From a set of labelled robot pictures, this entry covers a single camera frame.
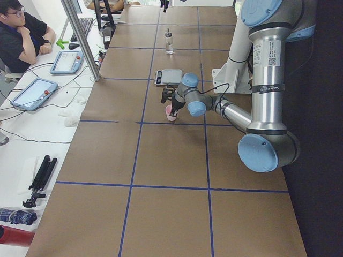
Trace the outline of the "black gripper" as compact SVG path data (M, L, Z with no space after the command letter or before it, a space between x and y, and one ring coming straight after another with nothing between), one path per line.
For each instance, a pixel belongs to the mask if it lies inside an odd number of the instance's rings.
M164 104L167 100L172 102L172 107L169 115L171 117L177 117L178 110L184 107L184 98L181 97L178 93L173 93L172 89L163 89L161 103Z

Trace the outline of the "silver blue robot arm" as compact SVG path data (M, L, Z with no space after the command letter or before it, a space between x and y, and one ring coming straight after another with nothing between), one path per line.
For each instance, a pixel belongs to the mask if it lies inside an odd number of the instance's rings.
M316 1L243 1L226 64L213 72L217 95L198 89L198 77L186 73L178 87L166 86L162 102L171 102L172 117L182 108L198 117L214 111L243 132L238 154L244 165L255 172L270 172L293 163L300 143L282 122L285 90L285 44L314 34ZM228 99L240 86L245 63L252 65L251 112Z

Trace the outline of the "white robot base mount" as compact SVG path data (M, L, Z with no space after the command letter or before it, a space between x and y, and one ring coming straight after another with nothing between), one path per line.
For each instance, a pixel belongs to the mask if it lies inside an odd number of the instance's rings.
M248 38L248 31L239 11L227 61L222 68L212 70L214 91L217 94L251 93L248 57L252 43Z

